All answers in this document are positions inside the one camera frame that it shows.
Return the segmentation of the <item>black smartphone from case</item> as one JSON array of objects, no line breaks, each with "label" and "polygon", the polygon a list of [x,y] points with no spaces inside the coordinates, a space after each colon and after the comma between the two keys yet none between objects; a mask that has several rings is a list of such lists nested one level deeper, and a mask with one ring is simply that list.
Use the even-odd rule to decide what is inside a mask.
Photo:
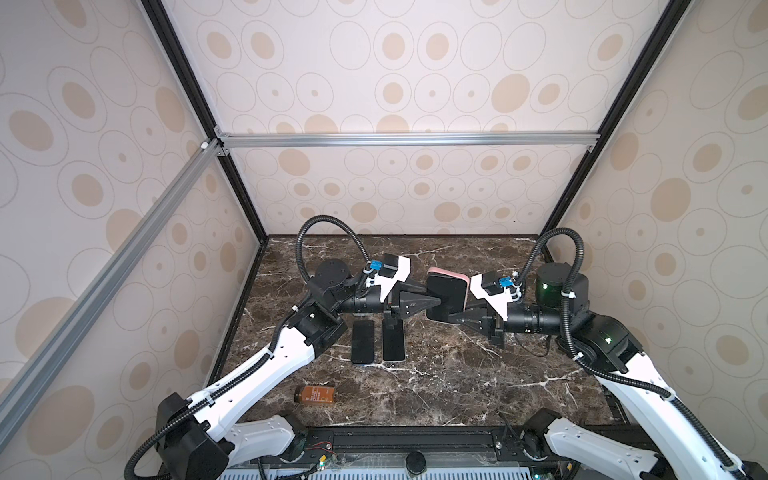
[{"label": "black smartphone from case", "polygon": [[369,365],[375,361],[375,324],[373,320],[355,320],[352,328],[351,356],[353,365]]}]

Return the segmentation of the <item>black smartphone white rim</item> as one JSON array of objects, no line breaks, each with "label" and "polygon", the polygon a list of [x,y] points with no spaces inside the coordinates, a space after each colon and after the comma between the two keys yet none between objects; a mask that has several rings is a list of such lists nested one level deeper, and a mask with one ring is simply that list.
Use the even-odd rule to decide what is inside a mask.
[{"label": "black smartphone white rim", "polygon": [[404,321],[400,318],[383,319],[382,358],[385,362],[401,362],[406,359]]}]

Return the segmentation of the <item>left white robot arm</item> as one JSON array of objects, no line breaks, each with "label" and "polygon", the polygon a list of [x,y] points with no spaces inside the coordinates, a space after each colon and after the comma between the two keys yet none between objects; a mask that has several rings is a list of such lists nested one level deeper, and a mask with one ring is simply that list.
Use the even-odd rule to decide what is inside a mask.
[{"label": "left white robot arm", "polygon": [[225,377],[187,398],[166,397],[158,408],[155,449],[169,479],[216,479],[227,468],[258,459],[294,461],[305,427],[289,414],[243,423],[241,417],[275,386],[329,349],[347,330],[346,313],[381,313],[402,320],[441,299],[411,284],[410,261],[386,256],[358,274],[326,260],[307,282],[307,295],[282,320],[266,347]]}]

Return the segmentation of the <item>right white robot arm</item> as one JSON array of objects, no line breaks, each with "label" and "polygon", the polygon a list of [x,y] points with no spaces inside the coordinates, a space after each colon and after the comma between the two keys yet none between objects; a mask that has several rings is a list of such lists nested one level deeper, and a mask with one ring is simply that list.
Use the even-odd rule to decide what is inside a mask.
[{"label": "right white robot arm", "polygon": [[506,334],[556,337],[624,407],[657,450],[631,447],[579,427],[542,408],[521,427],[517,443],[533,461],[558,456],[611,479],[758,479],[760,464],[746,462],[723,446],[662,378],[642,343],[619,320],[589,308],[589,281],[573,268],[547,263],[536,272],[535,301],[523,301],[522,276],[495,272],[431,278],[440,294],[441,319],[465,325],[501,345]]}]

